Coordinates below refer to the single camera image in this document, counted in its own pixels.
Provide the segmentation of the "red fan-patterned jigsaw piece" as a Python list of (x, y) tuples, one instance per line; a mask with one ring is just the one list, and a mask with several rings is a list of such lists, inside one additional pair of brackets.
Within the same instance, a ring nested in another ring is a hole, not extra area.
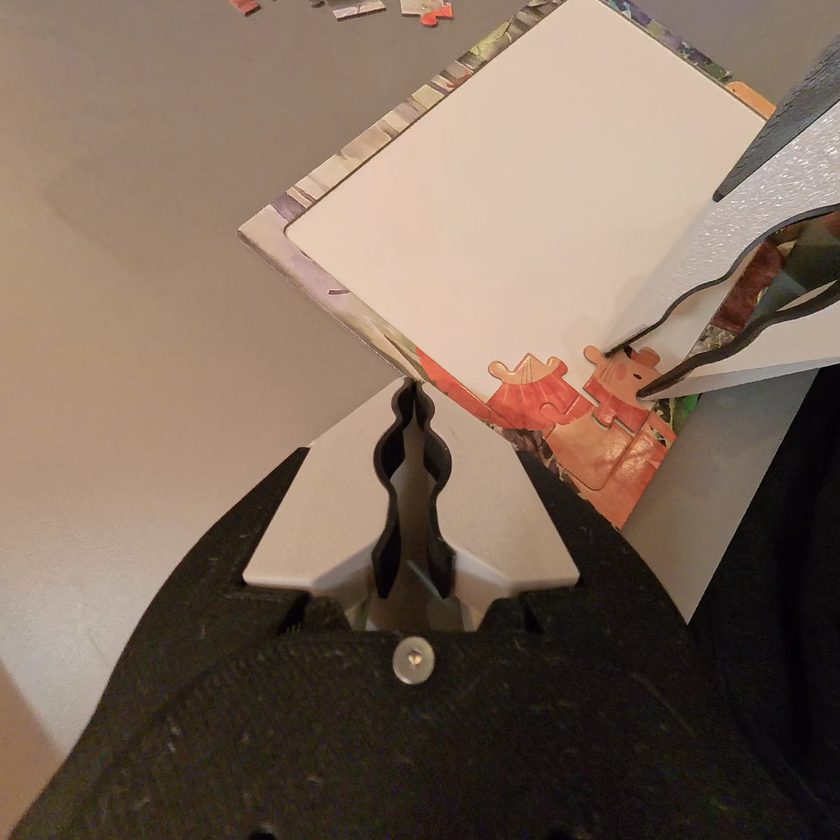
[(559, 358), (543, 363), (528, 353), (510, 370), (493, 361), (488, 372), (500, 383), (487, 407), (504, 428), (549, 434), (589, 414), (593, 404), (565, 381), (568, 366)]

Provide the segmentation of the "jigsaw puzzle frame board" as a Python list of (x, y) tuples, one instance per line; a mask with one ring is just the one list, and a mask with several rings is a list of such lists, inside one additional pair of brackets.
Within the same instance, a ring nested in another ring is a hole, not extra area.
[(529, 2), (243, 224), (259, 254), (394, 366), (534, 453), (621, 528), (676, 440), (651, 412), (602, 490), (487, 407), (532, 354), (604, 340), (774, 106), (633, 2)]

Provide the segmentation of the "pile of jigsaw puzzle pieces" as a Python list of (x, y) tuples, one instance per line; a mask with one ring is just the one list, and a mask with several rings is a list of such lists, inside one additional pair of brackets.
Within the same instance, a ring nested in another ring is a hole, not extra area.
[[(260, 1), (229, 1), (242, 15), (250, 16), (261, 10)], [(312, 8), (326, 7), (338, 21), (351, 20), (383, 13), (387, 2), (384, 1), (307, 1)], [(435, 28), (441, 20), (450, 20), (455, 16), (452, 2), (449, 1), (399, 1), (402, 16), (416, 18), (421, 25)]]

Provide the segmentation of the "person's black clothing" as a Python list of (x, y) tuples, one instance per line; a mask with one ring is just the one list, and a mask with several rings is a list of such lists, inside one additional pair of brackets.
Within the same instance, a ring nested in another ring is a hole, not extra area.
[(689, 622), (738, 730), (839, 837), (839, 367), (822, 369)]

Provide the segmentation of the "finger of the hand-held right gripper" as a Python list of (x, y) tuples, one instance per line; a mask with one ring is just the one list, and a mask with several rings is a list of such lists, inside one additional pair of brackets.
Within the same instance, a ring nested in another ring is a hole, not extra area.
[(604, 354), (648, 343), (684, 358), (773, 231), (838, 204), (839, 108), (824, 112), (721, 200), (709, 201), (604, 340)]
[(687, 396), (812, 371), (839, 361), (838, 281), (750, 322), (717, 348), (686, 353), (638, 392), (641, 400)]

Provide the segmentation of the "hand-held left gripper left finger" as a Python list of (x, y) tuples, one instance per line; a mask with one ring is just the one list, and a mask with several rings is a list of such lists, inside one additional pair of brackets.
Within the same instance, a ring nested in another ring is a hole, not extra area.
[(397, 379), (310, 444), (245, 583), (336, 601), (390, 594), (402, 551), (392, 478), (414, 396), (415, 381)]

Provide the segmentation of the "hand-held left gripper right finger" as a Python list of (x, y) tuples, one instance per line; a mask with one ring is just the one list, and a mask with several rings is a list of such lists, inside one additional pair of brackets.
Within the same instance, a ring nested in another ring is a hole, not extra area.
[(449, 397), (416, 384), (430, 476), (427, 569), (475, 632), (494, 602), (575, 586), (580, 572), (517, 451)]

